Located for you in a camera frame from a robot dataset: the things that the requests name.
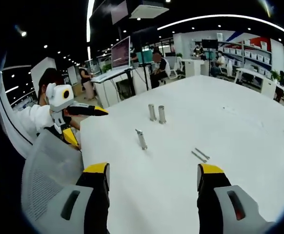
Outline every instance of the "white desk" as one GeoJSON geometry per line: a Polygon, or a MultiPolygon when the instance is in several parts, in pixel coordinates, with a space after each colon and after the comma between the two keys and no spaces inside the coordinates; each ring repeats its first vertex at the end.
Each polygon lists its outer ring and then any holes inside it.
{"type": "Polygon", "coordinates": [[[261,78],[263,80],[262,87],[261,87],[261,94],[267,96],[268,98],[274,99],[276,87],[279,87],[280,89],[284,91],[283,86],[281,86],[279,83],[273,82],[272,80],[268,79],[267,77],[265,77],[264,75],[260,73],[257,73],[257,72],[254,72],[254,71],[251,71],[245,68],[238,68],[237,71],[238,72],[236,73],[234,83],[236,83],[237,79],[240,79],[242,77],[242,73],[248,73],[255,77],[261,78]]]}
{"type": "MultiPolygon", "coordinates": [[[[133,86],[136,95],[145,92],[147,89],[145,84],[145,75],[143,68],[139,67],[136,69],[132,69],[130,73],[133,79],[133,86]]],[[[148,80],[148,87],[149,89],[151,89],[151,80],[147,68],[146,68],[146,78],[148,80]]],[[[99,103],[102,105],[104,109],[113,106],[121,101],[118,90],[116,89],[117,88],[116,83],[125,79],[128,79],[127,74],[116,76],[111,80],[106,80],[103,81],[102,83],[94,83],[98,94],[99,103]]]]}
{"type": "Polygon", "coordinates": [[[284,108],[261,94],[205,76],[182,79],[81,122],[84,166],[110,163],[113,234],[199,233],[199,148],[259,205],[267,221],[284,211],[284,108]],[[148,104],[165,106],[165,125],[148,104]],[[143,151],[135,129],[143,131],[143,151]]]}
{"type": "Polygon", "coordinates": [[[208,75],[208,61],[200,59],[182,59],[185,66],[185,77],[208,75]]]}

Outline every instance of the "metal rod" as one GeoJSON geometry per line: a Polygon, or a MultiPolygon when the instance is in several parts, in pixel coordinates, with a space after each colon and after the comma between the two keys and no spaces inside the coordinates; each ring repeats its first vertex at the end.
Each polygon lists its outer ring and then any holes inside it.
{"type": "Polygon", "coordinates": [[[198,157],[203,163],[207,163],[207,160],[202,159],[200,156],[198,156],[195,152],[192,151],[192,154],[194,154],[196,157],[198,157]]]}
{"type": "Polygon", "coordinates": [[[164,106],[159,106],[158,111],[160,113],[160,124],[166,123],[164,106]]]}
{"type": "Polygon", "coordinates": [[[139,141],[140,141],[140,145],[142,147],[143,150],[146,150],[147,149],[147,145],[145,143],[145,139],[144,139],[144,136],[143,136],[143,132],[141,130],[137,130],[137,134],[138,134],[138,138],[139,138],[139,141]]]}
{"type": "Polygon", "coordinates": [[[148,109],[150,111],[150,120],[151,121],[156,121],[156,116],[155,116],[155,110],[154,110],[154,105],[153,104],[149,104],[148,105],[148,109]]]}
{"type": "Polygon", "coordinates": [[[195,148],[197,152],[199,152],[201,155],[203,155],[205,158],[210,159],[206,154],[204,154],[202,151],[200,151],[198,148],[195,148]]]}

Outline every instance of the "ceiling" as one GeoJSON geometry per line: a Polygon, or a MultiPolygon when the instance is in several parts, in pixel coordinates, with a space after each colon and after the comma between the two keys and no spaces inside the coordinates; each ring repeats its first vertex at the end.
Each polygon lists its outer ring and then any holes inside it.
{"type": "MultiPolygon", "coordinates": [[[[131,33],[140,29],[154,26],[161,27],[179,20],[184,20],[196,16],[213,15],[213,14],[235,14],[251,16],[259,19],[269,21],[284,28],[284,1],[267,0],[271,7],[269,7],[270,17],[265,10],[264,5],[260,4],[261,0],[249,0],[247,4],[240,1],[223,0],[221,3],[211,3],[210,1],[196,1],[189,4],[188,0],[171,0],[170,3],[162,2],[165,7],[170,10],[155,19],[142,19],[137,21],[136,19],[126,19],[120,21],[117,26],[111,25],[111,18],[96,16],[95,19],[90,21],[92,28],[91,31],[91,52],[95,50],[93,55],[101,55],[101,51],[110,47],[111,44],[116,42],[116,39],[120,37],[118,27],[120,28],[122,37],[129,36],[131,33]]],[[[213,19],[201,19],[194,20],[186,23],[180,23],[159,31],[162,38],[172,37],[172,32],[185,33],[192,31],[192,27],[195,27],[195,31],[213,30],[219,29],[231,31],[245,31],[259,36],[269,37],[278,40],[282,39],[284,44],[284,32],[266,24],[238,18],[213,18],[213,19]]]]}
{"type": "MultiPolygon", "coordinates": [[[[102,50],[110,48],[115,44],[116,39],[120,38],[119,29],[122,37],[129,36],[132,32],[144,29],[150,26],[164,26],[178,20],[192,18],[195,16],[212,14],[237,14],[252,16],[275,23],[284,28],[284,0],[268,0],[271,5],[271,16],[260,4],[261,0],[232,1],[222,0],[221,2],[171,0],[170,3],[162,1],[170,10],[155,19],[129,19],[121,20],[117,25],[112,25],[110,16],[102,17],[97,14],[91,20],[91,54],[98,56],[102,50]]],[[[103,2],[95,0],[94,10],[103,2]]],[[[52,57],[56,61],[58,70],[65,71],[72,66],[72,60],[80,63],[88,59],[86,42],[86,15],[88,0],[15,0],[4,1],[0,7],[2,21],[7,25],[9,32],[8,48],[4,67],[17,65],[35,66],[45,57],[52,57]],[[27,36],[22,37],[15,29],[15,25],[20,30],[26,31],[27,36]]],[[[200,19],[181,23],[159,31],[161,37],[172,37],[172,31],[175,33],[189,32],[192,27],[196,31],[219,29],[222,30],[247,31],[250,27],[252,34],[270,37],[273,39],[282,38],[284,44],[284,32],[267,26],[260,22],[247,19],[231,18],[213,18],[200,19]]],[[[26,83],[30,79],[28,68],[18,69],[19,75],[11,79],[9,72],[3,73],[3,79],[7,81],[7,86],[20,85],[21,89],[13,91],[10,95],[12,101],[14,96],[17,98],[23,96],[27,90],[26,83]]]]}

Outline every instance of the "potted plant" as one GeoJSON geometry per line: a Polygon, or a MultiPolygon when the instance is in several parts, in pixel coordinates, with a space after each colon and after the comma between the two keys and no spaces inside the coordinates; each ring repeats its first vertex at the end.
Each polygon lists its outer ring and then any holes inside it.
{"type": "Polygon", "coordinates": [[[271,78],[275,83],[281,79],[280,74],[277,71],[271,71],[271,78]]]}

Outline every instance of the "white box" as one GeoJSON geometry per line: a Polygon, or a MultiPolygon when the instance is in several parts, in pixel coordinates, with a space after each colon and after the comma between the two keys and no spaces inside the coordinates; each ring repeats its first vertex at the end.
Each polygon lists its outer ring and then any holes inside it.
{"type": "Polygon", "coordinates": [[[260,74],[264,75],[264,71],[265,71],[265,69],[264,69],[264,68],[259,67],[259,73],[260,73],[260,74]]]}
{"type": "Polygon", "coordinates": [[[257,59],[257,54],[256,53],[251,52],[250,55],[251,55],[252,59],[257,59]]]}
{"type": "Polygon", "coordinates": [[[245,50],[245,57],[249,57],[250,58],[250,52],[245,50]]]}
{"type": "Polygon", "coordinates": [[[270,58],[264,57],[264,62],[267,63],[267,64],[270,64],[270,58]]]}
{"type": "Polygon", "coordinates": [[[264,57],[262,55],[257,55],[257,58],[259,61],[263,62],[264,61],[264,57]]]}
{"type": "Polygon", "coordinates": [[[242,56],[242,50],[241,49],[236,49],[236,54],[242,56]]]}
{"type": "Polygon", "coordinates": [[[236,65],[237,65],[238,67],[242,67],[242,62],[241,62],[241,61],[236,61],[236,65]]]}
{"type": "Polygon", "coordinates": [[[268,44],[267,44],[267,42],[261,41],[260,44],[261,44],[261,48],[262,48],[263,50],[268,50],[268,44]]]}
{"type": "Polygon", "coordinates": [[[266,77],[268,77],[269,79],[271,79],[271,72],[269,72],[269,71],[266,70],[264,73],[265,73],[265,76],[266,76],[266,77]]]}

